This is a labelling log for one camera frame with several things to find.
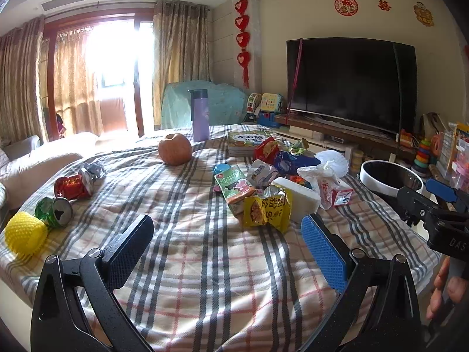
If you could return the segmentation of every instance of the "yellow foam fruit net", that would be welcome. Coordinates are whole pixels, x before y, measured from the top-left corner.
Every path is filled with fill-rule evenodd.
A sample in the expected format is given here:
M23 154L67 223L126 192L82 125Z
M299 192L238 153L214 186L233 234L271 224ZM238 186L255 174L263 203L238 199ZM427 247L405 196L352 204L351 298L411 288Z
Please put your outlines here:
M27 256L36 253L43 246L47 234L45 223L20 211L5 227L5 242L12 252Z

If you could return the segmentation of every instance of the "shelf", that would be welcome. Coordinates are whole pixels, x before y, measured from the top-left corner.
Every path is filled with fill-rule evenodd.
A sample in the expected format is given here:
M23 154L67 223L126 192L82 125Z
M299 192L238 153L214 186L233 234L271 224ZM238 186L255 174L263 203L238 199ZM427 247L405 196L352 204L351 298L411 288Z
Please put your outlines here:
M312 131L320 132L325 135L336 136L353 143L378 148L389 153L395 154L397 152L397 143L391 139L363 134L361 132L355 132L349 129L334 127L330 124L319 123L310 119L306 119L303 116L290 115L287 123L286 115L276 115L275 121L283 125L305 128ZM415 155L416 152L414 150L401 146L399 150L399 155L397 156L413 161Z

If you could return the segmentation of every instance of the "purple water bottle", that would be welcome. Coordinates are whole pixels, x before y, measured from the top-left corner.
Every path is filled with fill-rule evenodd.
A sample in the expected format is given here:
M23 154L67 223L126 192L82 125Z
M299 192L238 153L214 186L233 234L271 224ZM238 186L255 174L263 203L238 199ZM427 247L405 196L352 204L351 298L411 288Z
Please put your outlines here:
M204 142L210 139L210 129L208 125L208 91L189 90L191 94L191 120L194 142Z

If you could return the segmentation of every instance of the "red heart decoration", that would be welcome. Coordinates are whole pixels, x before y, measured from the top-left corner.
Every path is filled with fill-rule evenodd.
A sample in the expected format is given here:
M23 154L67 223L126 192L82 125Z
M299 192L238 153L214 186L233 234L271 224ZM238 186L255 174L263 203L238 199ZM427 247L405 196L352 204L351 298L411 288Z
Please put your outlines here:
M246 16L245 14L236 17L234 24L238 27L241 32L243 32L249 24L249 16Z
M239 13L239 14L244 14L244 12L246 11L247 7L248 7L248 0L240 0L238 1L235 5L234 5L236 11Z
M241 46L241 49L244 49L246 46L248 46L250 39L251 35L249 32L241 32L236 36L236 42L238 42L238 45Z
M238 54L238 63L242 67L247 67L249 64L249 61L251 60L251 55L247 51L242 51L241 53Z

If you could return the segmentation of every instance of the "television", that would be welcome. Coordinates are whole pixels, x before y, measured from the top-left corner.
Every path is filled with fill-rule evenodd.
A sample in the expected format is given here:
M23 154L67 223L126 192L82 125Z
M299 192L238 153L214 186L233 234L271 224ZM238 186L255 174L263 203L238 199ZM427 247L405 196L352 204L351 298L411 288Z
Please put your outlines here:
M289 97L299 45L287 41ZM398 133L413 131L416 105L413 46L365 38L303 40L292 110Z

